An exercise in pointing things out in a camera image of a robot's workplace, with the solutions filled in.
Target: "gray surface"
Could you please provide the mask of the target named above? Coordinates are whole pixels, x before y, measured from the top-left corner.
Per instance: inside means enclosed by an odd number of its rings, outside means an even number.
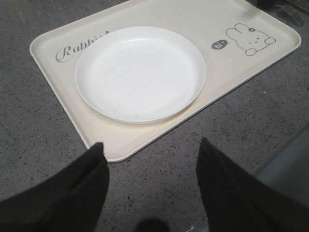
[[[52,176],[86,148],[28,48],[40,34],[123,0],[0,1],[0,200]],[[309,121],[309,17],[291,55],[187,120],[131,158],[110,163],[111,182],[97,231],[130,232],[143,217],[173,232],[205,211],[195,175],[204,136],[254,172]]]
[[[309,124],[255,175],[273,189],[309,207]]]

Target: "tray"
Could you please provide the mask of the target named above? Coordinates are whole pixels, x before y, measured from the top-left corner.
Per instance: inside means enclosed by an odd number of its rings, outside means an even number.
[[[110,119],[90,107],[75,85],[80,55],[112,31],[168,29],[190,40],[207,70],[198,97],[180,113],[149,124]],[[103,142],[109,162],[121,161],[300,46],[299,34],[244,0],[130,0],[37,37],[30,52],[80,137]]]

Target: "speech bubble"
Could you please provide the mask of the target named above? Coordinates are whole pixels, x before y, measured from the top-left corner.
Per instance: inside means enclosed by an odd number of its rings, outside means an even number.
[[[214,42],[212,45],[211,45],[211,48],[212,49],[215,49],[215,50],[220,50],[222,48],[225,48],[225,46],[228,44],[228,42],[226,40],[219,40],[217,42]]]

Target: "fork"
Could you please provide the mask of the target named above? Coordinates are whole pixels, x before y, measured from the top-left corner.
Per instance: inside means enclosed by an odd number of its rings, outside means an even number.
[[[295,21],[297,22],[297,24],[301,27],[305,22],[303,21],[303,19],[299,16],[299,14],[297,13],[297,11],[289,5],[278,5],[276,4],[277,7],[279,7],[283,12],[289,14],[290,16],[293,17],[293,19],[295,19]]]

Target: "granite countertop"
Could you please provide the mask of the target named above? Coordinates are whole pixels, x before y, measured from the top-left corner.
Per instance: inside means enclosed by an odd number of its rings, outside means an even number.
[[[0,3],[0,200],[51,177],[86,147],[29,53],[37,36],[123,0]],[[187,231],[206,213],[195,166],[207,137],[254,172],[309,122],[309,16],[301,46],[129,159],[109,163],[108,196],[96,231],[132,231],[144,217]]]

